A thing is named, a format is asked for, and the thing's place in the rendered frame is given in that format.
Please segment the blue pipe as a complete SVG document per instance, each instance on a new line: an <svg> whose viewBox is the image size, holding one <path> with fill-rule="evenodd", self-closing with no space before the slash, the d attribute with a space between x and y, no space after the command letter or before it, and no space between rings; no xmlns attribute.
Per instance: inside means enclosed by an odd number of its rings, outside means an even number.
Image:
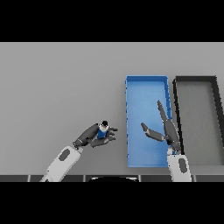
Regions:
<svg viewBox="0 0 224 224"><path fill-rule="evenodd" d="M98 139L105 138L107 136L108 130L109 130L108 122L106 120L102 121L98 127L97 138Z"/></svg>

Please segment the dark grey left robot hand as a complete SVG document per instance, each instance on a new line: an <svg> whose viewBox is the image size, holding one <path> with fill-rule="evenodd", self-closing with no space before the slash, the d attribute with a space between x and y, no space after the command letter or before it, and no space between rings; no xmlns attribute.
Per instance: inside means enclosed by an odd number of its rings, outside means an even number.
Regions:
<svg viewBox="0 0 224 224"><path fill-rule="evenodd" d="M115 140L115 131L116 128L108 126L108 133L105 138L98 139L97 132L98 132L99 123L96 123L86 129L76 140L73 141L73 146L78 149L80 147L87 146L88 144L94 148L97 146L105 145L110 141Z"/></svg>

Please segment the dark grey bin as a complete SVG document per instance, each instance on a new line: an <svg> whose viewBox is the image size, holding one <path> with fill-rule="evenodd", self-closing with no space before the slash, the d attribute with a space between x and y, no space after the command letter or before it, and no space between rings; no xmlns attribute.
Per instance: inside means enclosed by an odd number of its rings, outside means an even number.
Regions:
<svg viewBox="0 0 224 224"><path fill-rule="evenodd" d="M224 114L216 76L172 82L181 149L190 165L224 165Z"/></svg>

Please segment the blue bin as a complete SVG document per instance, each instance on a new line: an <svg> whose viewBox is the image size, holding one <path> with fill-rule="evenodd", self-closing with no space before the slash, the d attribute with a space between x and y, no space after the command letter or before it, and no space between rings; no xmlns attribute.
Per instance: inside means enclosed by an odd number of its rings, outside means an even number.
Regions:
<svg viewBox="0 0 224 224"><path fill-rule="evenodd" d="M168 145L145 135L141 123L164 134L164 125L158 110L161 102L168 118L172 118L170 90L166 75L127 75L126 135L129 168L165 168Z"/></svg>

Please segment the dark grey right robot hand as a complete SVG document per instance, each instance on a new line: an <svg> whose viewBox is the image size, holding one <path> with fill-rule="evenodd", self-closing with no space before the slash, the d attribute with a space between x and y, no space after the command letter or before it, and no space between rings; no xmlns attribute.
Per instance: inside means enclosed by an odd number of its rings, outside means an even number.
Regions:
<svg viewBox="0 0 224 224"><path fill-rule="evenodd" d="M165 114L165 110L161 101L157 101L157 108L163 122L164 134L161 134L153 129L149 129L145 123L141 123L145 135L159 142L166 141L173 151L181 151L179 134L175 128L173 121Z"/></svg>

